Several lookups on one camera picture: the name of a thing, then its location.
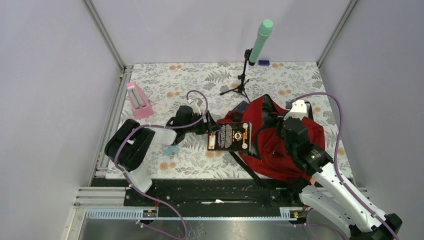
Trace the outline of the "black card game box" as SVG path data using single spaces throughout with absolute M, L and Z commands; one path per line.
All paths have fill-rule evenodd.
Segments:
M 250 122 L 223 122 L 218 131 L 208 135 L 208 151 L 248 152 L 252 142 Z

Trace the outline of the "blue paperback book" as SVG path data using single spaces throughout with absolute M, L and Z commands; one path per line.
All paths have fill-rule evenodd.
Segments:
M 244 112 L 248 105 L 249 103 L 243 100 L 233 109 L 233 111 Z

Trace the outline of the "red student backpack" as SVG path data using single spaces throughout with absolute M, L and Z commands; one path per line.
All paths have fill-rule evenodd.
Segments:
M 249 151 L 229 151 L 232 158 L 261 187 L 267 188 L 259 174 L 276 181 L 291 184 L 299 179 L 309 181 L 312 177 L 301 171 L 286 153 L 283 140 L 276 135 L 280 117 L 289 113 L 277 105 L 268 94 L 253 100 L 245 111 L 230 110 L 220 123 L 250 122 L 251 146 Z M 325 150 L 324 128 L 307 116 L 301 119 L 308 129 L 310 141 Z

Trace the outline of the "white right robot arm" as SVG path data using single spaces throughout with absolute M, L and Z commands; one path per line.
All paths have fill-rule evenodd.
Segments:
M 294 164 L 315 179 L 331 195 L 321 194 L 310 183 L 287 191 L 293 206 L 302 203 L 337 225 L 351 240 L 397 240 L 403 224 L 395 214 L 387 214 L 341 175 L 332 157 L 310 141 L 308 129 L 299 118 L 279 117 L 276 135 L 282 138 Z

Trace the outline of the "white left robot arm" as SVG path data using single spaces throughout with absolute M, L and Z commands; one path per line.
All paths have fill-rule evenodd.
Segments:
M 183 105 L 165 126 L 145 125 L 138 121 L 126 120 L 111 137 L 104 153 L 115 166 L 128 177 L 130 187 L 138 189 L 136 199 L 144 206 L 152 204 L 155 192 L 150 187 L 153 181 L 142 163 L 151 145 L 174 146 L 179 144 L 187 133 L 204 135 L 214 133 L 221 126 L 213 120 L 210 112 L 202 114 L 193 106 Z

